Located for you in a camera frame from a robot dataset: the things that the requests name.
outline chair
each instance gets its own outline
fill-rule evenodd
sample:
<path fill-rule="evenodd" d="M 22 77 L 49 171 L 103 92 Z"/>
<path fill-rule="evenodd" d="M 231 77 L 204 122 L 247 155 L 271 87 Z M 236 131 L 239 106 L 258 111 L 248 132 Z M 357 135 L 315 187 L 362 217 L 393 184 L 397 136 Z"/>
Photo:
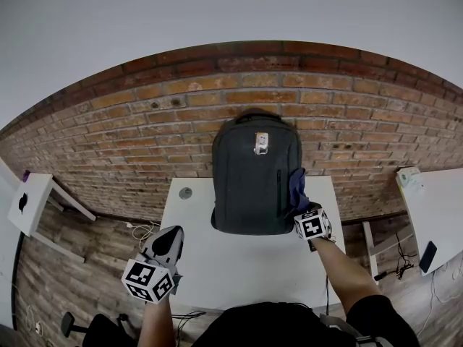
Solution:
<path fill-rule="evenodd" d="M 125 314 L 119 315 L 117 325 L 108 317 L 97 314 L 88 327 L 74 325 L 75 318 L 66 312 L 61 320 L 61 332 L 68 338 L 71 332 L 85 333 L 82 347 L 135 347 L 136 342 L 125 333 L 122 321 L 127 321 Z"/>

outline smartphone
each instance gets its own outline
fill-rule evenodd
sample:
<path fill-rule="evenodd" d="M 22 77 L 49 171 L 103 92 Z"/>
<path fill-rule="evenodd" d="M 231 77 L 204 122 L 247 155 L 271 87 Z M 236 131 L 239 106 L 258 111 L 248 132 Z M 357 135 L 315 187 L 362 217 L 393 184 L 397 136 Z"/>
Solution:
<path fill-rule="evenodd" d="M 431 266 L 431 262 L 433 261 L 434 256 L 436 255 L 436 252 L 436 245 L 432 241 L 430 241 L 428 243 L 428 246 L 426 247 L 424 255 L 421 257 L 420 260 L 420 268 L 424 273 L 428 272 L 429 267 Z"/>

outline white table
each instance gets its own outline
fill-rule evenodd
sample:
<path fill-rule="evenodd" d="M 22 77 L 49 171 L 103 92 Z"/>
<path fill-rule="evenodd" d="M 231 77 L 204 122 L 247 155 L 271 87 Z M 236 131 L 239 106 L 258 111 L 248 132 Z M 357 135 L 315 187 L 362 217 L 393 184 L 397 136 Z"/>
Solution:
<path fill-rule="evenodd" d="M 427 275 L 445 265 L 463 250 L 463 168 L 422 172 L 421 177 L 424 188 L 420 191 L 411 187 L 402 188 L 397 181 L 410 218 L 410 225 L 397 235 L 399 241 L 415 236 L 420 259 L 429 241 L 437 246 L 429 270 L 426 273 L 421 272 L 422 275 Z M 375 256 L 397 245 L 397 237 L 394 234 L 374 246 L 370 224 L 365 222 L 363 225 L 372 276 L 375 276 L 378 274 Z"/>
<path fill-rule="evenodd" d="M 36 232 L 47 200 L 60 211 L 63 210 L 63 207 L 49 196 L 52 189 L 90 220 L 95 221 L 96 217 L 53 181 L 53 175 L 49 173 L 31 173 L 26 182 L 21 182 L 9 209 L 8 219 L 27 236 L 33 236 L 62 254 L 83 263 L 84 257 L 77 256 Z M 21 213 L 18 205 L 24 193 L 27 195 L 27 204 Z"/>
<path fill-rule="evenodd" d="M 189 187 L 186 200 L 179 191 Z M 305 192 L 322 204 L 343 252 L 344 237 L 330 176 L 306 178 Z M 161 228 L 180 225 L 185 239 L 178 261 L 183 275 L 172 301 L 206 309 L 228 309 L 259 301 L 326 305 L 326 272 L 317 252 L 295 231 L 278 236 L 225 234 L 211 225 L 212 179 L 173 179 Z M 339 298 L 329 287 L 330 304 Z"/>

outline dark gray backpack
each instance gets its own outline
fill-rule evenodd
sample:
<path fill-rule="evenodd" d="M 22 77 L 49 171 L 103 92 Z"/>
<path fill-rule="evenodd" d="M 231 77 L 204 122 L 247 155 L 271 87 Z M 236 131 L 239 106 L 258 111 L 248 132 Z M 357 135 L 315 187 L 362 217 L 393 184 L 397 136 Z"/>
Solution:
<path fill-rule="evenodd" d="M 296 129 L 263 109 L 226 122 L 212 147 L 217 230 L 244 235 L 289 233 L 289 177 L 301 167 Z"/>

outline human arm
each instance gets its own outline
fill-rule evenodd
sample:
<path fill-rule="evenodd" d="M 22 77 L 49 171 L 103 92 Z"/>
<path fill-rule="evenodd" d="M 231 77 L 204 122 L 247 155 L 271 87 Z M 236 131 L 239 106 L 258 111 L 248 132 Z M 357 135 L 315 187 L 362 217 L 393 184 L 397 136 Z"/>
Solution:
<path fill-rule="evenodd" d="M 312 239 L 312 243 L 346 314 L 360 299 L 382 294 L 370 274 L 348 258 L 335 243 L 319 238 Z"/>
<path fill-rule="evenodd" d="M 146 304 L 138 347 L 175 347 L 174 324 L 168 297 L 160 304 Z"/>

